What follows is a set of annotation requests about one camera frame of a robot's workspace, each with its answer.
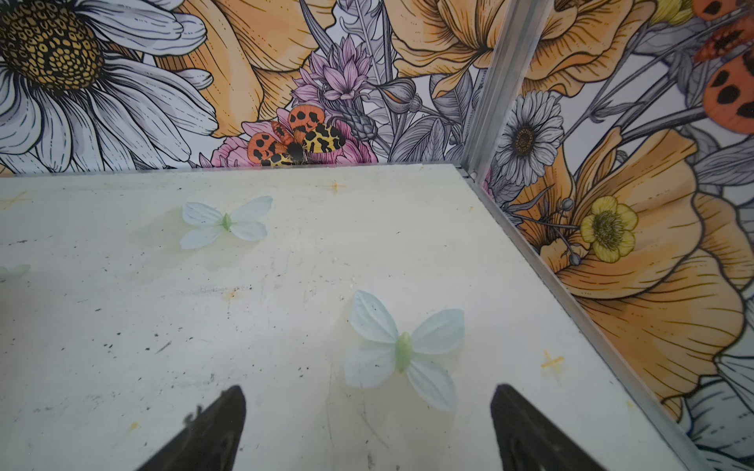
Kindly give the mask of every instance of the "yellow cross mark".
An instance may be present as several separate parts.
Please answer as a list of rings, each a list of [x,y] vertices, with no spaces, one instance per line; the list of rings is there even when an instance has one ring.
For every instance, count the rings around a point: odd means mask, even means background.
[[[15,197],[15,198],[13,198],[12,200],[0,200],[0,203],[5,203],[5,206],[3,207],[3,209],[4,209],[4,210],[7,210],[7,209],[8,209],[8,208],[10,208],[11,206],[13,206],[13,205],[14,205],[14,203],[18,203],[18,202],[20,202],[20,201],[31,201],[31,200],[30,200],[29,198],[27,198],[27,197],[24,197],[24,195],[25,195],[25,194],[26,194],[26,192],[25,192],[25,191],[21,191],[21,192],[20,192],[20,193],[19,193],[18,195],[16,195],[16,197]]]
[[[557,358],[552,359],[552,357],[550,357],[550,354],[547,352],[547,350],[544,351],[544,355],[547,357],[547,362],[542,363],[542,368],[543,369],[552,368],[555,370],[556,373],[559,374],[560,368],[558,367],[558,363],[562,362],[565,358],[563,358],[562,356],[558,356]]]

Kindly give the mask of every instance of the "butterfly wing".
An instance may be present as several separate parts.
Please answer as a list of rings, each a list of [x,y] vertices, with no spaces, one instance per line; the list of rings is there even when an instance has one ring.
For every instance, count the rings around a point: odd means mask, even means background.
[[[183,205],[183,220],[190,225],[218,225],[222,222],[222,214],[206,204],[186,203]]]
[[[455,384],[444,368],[421,354],[415,354],[406,373],[416,393],[427,404],[444,412],[455,410],[458,403]]]
[[[345,351],[345,383],[369,389],[384,383],[395,371],[395,346],[369,344]]]
[[[200,249],[210,245],[225,229],[221,225],[205,225],[189,231],[181,239],[181,249]]]
[[[464,311],[460,309],[445,309],[429,317],[414,333],[416,353],[439,355],[455,350],[464,340]]]
[[[249,242],[267,237],[267,228],[259,221],[233,223],[231,224],[231,232],[239,239]]]
[[[272,196],[254,198],[231,214],[231,221],[253,222],[267,214],[272,208]]]
[[[394,344],[398,340],[398,328],[393,317],[379,299],[368,292],[356,291],[348,322],[369,340],[386,344]]]

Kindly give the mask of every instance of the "artificial butterfly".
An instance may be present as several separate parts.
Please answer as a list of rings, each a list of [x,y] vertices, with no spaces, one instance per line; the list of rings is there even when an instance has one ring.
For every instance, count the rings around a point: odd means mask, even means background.
[[[255,164],[277,167],[304,164],[306,154],[326,154],[345,145],[345,137],[334,126],[325,124],[325,112],[313,105],[291,110],[288,122],[271,121],[272,132],[251,136],[247,157]]]
[[[183,205],[183,220],[199,226],[181,239],[182,249],[200,249],[210,245],[223,232],[232,232],[236,237],[253,242],[267,237],[267,228],[257,221],[272,207],[272,197],[263,196],[244,204],[233,214],[220,211],[202,203]]]
[[[345,383],[373,388],[394,371],[406,372],[414,390],[427,404],[454,411],[458,399],[448,372],[431,360],[455,350],[464,339],[464,311],[446,309],[425,320],[409,335],[398,335],[395,320],[382,303],[368,292],[357,291],[348,322],[372,343],[346,350]]]

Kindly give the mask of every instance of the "gray leaf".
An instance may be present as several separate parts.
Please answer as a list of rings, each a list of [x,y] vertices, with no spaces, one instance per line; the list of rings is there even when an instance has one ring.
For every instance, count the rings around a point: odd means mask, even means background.
[[[430,94],[434,93],[437,83],[446,76],[443,74],[434,74],[429,77]],[[471,94],[474,91],[474,84],[472,82],[471,73],[467,70],[453,90],[432,99],[434,107],[448,119],[463,124],[466,119],[469,103],[471,103]]]
[[[746,185],[754,182],[754,139],[747,137],[706,156],[694,165],[699,183]]]
[[[424,162],[442,159],[447,143],[443,122],[434,116],[416,121],[393,147],[391,162]]]
[[[717,152],[720,149],[720,144],[717,140],[708,132],[699,129],[698,127],[686,124],[680,128],[681,136],[693,139],[697,143],[697,151],[686,158],[686,162],[689,165],[694,165],[698,161],[705,158],[707,155]]]

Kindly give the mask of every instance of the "leaf illustration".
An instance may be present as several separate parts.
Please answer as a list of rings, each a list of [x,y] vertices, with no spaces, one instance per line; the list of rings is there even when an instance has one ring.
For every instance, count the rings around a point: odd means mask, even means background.
[[[697,180],[708,185],[746,185],[754,182],[754,139],[729,145],[694,165]]]
[[[441,160],[447,137],[443,122],[434,116],[416,121],[393,147],[391,162],[425,162]]]
[[[443,74],[434,74],[429,77],[430,95],[434,93],[434,88],[437,86],[437,83],[445,77],[446,75]],[[437,111],[445,115],[449,120],[463,125],[469,109],[469,104],[471,103],[471,94],[473,91],[474,84],[471,80],[471,73],[467,70],[463,74],[463,77],[461,77],[461,81],[453,90],[445,95],[433,98],[432,103],[434,103],[434,107]]]

